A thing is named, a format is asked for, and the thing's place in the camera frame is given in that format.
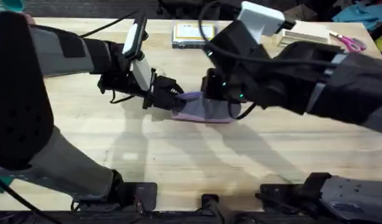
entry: floor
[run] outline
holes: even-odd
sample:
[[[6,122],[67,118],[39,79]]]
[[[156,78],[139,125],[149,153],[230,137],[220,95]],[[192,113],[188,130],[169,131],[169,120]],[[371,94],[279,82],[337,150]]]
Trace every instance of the floor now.
[[[294,7],[298,2],[298,0],[250,1],[282,11]],[[157,5],[157,0],[27,0],[25,12],[34,17],[118,18],[135,9],[143,8],[148,19],[164,19],[156,13]]]

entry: black mount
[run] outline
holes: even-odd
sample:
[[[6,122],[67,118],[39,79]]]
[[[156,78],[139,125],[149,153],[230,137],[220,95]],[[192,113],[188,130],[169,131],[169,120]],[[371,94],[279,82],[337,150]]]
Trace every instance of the black mount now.
[[[176,83],[176,80],[163,76],[157,76],[155,69],[152,69],[153,76],[150,89],[144,97],[143,109],[152,106],[163,110],[172,110],[185,106],[185,101],[176,98],[178,94],[184,93],[183,89]]]
[[[133,210],[139,213],[155,209],[157,184],[150,182],[124,182],[121,174],[114,173],[111,190],[105,200],[79,201],[80,210],[107,212],[112,210]]]
[[[328,173],[311,173],[304,184],[262,184],[255,197],[262,201],[263,209],[268,213],[332,217],[320,203],[321,188],[329,178]]]

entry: cloth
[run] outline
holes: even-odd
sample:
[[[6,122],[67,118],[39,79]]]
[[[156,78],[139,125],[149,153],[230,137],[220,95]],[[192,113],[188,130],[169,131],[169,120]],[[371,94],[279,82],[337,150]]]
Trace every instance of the cloth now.
[[[227,101],[206,99],[201,92],[183,93],[177,96],[187,104],[183,108],[172,110],[172,119],[206,123],[230,123],[234,121],[228,114]],[[241,112],[240,104],[231,104],[232,115]]]
[[[362,22],[366,29],[372,30],[382,22],[382,4],[365,6],[358,2],[339,12],[332,18],[334,22]]]
[[[26,0],[0,0],[0,11],[21,12]]]

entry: blue fabric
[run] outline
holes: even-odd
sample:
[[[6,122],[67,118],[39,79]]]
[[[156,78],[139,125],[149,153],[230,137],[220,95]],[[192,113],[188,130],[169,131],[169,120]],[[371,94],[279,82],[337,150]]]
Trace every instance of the blue fabric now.
[[[26,0],[0,0],[2,6],[10,11],[21,12]]]
[[[332,20],[334,22],[362,22],[366,29],[372,30],[377,22],[382,22],[382,4],[365,6],[358,2],[339,12]]]

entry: wooden table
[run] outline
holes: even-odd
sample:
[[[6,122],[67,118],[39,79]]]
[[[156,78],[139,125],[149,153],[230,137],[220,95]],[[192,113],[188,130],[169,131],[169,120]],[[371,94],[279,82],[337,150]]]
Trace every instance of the wooden table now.
[[[37,19],[38,24],[78,34],[111,19]],[[124,21],[93,38],[123,42],[132,21]],[[368,45],[364,54],[381,54],[361,24],[328,24],[336,32],[358,36]],[[201,50],[173,50],[171,21],[150,20],[143,51],[150,63],[176,79],[186,91],[198,90],[211,63]],[[271,56],[281,50],[264,38]],[[221,196],[232,208],[253,210],[259,185],[301,183],[311,172],[330,172],[357,179],[382,180],[382,135],[280,108],[254,110],[231,124],[170,120],[169,112],[141,108],[141,99],[109,104],[100,94],[98,75],[46,78],[55,124],[92,159],[117,169],[127,181],[156,182],[158,210],[193,210],[204,193]],[[15,180],[12,187],[43,210],[68,210],[71,198]],[[23,210],[0,194],[0,210]]]

